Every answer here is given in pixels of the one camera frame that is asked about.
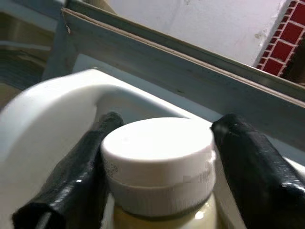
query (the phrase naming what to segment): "white basin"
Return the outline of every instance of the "white basin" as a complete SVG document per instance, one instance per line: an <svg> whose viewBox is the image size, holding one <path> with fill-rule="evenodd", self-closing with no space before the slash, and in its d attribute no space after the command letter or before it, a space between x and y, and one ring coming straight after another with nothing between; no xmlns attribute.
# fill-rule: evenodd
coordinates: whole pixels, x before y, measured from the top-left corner
<svg viewBox="0 0 305 229"><path fill-rule="evenodd" d="M201 111L203 116L209 113L215 120L221 117L165 89L142 83L158 90L163 98L175 98L184 107ZM29 88L0 114L0 228L12 228L11 213L39 191L55 165L100 116L109 111L121 114L126 123L153 117L186 117L209 123L98 70L55 78ZM274 145L279 151L294 150L283 142L274 141ZM305 174L304 167L289 162ZM216 172L214 193L228 223L234 228L245 228L219 160Z"/></svg>

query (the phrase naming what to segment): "white bottle cap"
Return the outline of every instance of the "white bottle cap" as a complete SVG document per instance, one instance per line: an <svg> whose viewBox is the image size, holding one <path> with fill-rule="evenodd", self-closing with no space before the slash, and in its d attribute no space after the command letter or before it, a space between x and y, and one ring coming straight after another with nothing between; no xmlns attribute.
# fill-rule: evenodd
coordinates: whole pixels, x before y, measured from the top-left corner
<svg viewBox="0 0 305 229"><path fill-rule="evenodd" d="M195 207L215 184L213 143L206 122L186 118L147 119L114 130L101 148L116 203L149 217Z"/></svg>

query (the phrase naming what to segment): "red brick tile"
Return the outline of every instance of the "red brick tile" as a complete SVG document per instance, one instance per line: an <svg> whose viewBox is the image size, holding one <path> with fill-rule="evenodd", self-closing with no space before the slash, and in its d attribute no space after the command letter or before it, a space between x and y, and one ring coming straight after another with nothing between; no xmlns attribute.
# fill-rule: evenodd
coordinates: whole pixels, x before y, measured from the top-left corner
<svg viewBox="0 0 305 229"><path fill-rule="evenodd" d="M282 22L286 22L288 20L288 16L284 16Z"/></svg>
<svg viewBox="0 0 305 229"><path fill-rule="evenodd" d="M263 53L263 57L267 57L267 56L269 55L269 53L270 53L270 52L265 51L265 52Z"/></svg>
<svg viewBox="0 0 305 229"><path fill-rule="evenodd" d="M275 44L276 41L277 41L277 38L273 37L273 38L271 38L271 40L270 40L270 44Z"/></svg>
<svg viewBox="0 0 305 229"><path fill-rule="evenodd" d="M294 55L295 55L295 52L291 52L291 55L290 55L289 59L291 60Z"/></svg>
<svg viewBox="0 0 305 229"><path fill-rule="evenodd" d="M301 45L302 41L303 41L303 38L299 39L299 41L297 42L297 46Z"/></svg>
<svg viewBox="0 0 305 229"><path fill-rule="evenodd" d="M283 27L284 27L285 23L281 23L279 26L278 26L278 30L281 30Z"/></svg>
<svg viewBox="0 0 305 229"><path fill-rule="evenodd" d="M303 28L292 23L288 23L282 33L281 39L292 44L295 44L297 39L299 39Z"/></svg>
<svg viewBox="0 0 305 229"><path fill-rule="evenodd" d="M280 35L280 33L281 33L281 31L278 31L278 30L277 30L277 31L275 31L275 33L274 33L273 36L274 36L274 37L278 37L278 36Z"/></svg>
<svg viewBox="0 0 305 229"><path fill-rule="evenodd" d="M261 58L260 62L258 64L264 64L266 62L267 58Z"/></svg>
<svg viewBox="0 0 305 229"><path fill-rule="evenodd" d="M281 64L280 62L274 61L274 60L268 60L265 67L264 67L264 71L268 72L270 74L273 75L278 75L278 73L280 72L281 68L282 68L283 64Z"/></svg>
<svg viewBox="0 0 305 229"><path fill-rule="evenodd" d="M287 15L287 14L291 14L291 12L292 12L292 8L289 8L289 9L287 9L287 11L286 11L285 14L286 14L286 15Z"/></svg>
<svg viewBox="0 0 305 229"><path fill-rule="evenodd" d="M293 6L295 6L295 5L296 5L296 1L291 1L289 7L293 7Z"/></svg>
<svg viewBox="0 0 305 229"><path fill-rule="evenodd" d="M273 58L279 59L284 62L287 59L291 50L292 50L291 45L288 45L288 44L285 44L285 43L279 41L275 45L275 47L271 53L271 56Z"/></svg>
<svg viewBox="0 0 305 229"><path fill-rule="evenodd" d="M273 47L273 45L272 44L269 44L268 46L267 46L267 48L266 48L266 50L271 50L272 49L272 47Z"/></svg>
<svg viewBox="0 0 305 229"><path fill-rule="evenodd" d="M305 25L305 5L298 4L290 20Z"/></svg>

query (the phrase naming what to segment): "black electrical tape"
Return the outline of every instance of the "black electrical tape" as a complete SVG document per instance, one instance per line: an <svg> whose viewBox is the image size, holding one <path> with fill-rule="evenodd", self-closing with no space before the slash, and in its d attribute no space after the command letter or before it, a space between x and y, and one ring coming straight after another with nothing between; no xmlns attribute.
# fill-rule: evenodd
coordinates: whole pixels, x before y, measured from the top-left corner
<svg viewBox="0 0 305 229"><path fill-rule="evenodd" d="M100 145L122 125L118 114L109 113L99 129L88 131L40 192L13 214L15 229L99 229L109 193Z"/></svg>
<svg viewBox="0 0 305 229"><path fill-rule="evenodd" d="M246 227L305 229L305 182L268 139L234 114L212 131Z"/></svg>

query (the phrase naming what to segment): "plastic container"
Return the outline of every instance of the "plastic container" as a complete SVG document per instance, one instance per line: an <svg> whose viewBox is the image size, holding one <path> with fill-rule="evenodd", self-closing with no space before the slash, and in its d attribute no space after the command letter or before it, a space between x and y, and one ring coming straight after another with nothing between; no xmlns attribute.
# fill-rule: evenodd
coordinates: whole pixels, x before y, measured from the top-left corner
<svg viewBox="0 0 305 229"><path fill-rule="evenodd" d="M213 134L186 118L154 118L106 136L115 207L110 228L218 228Z"/></svg>

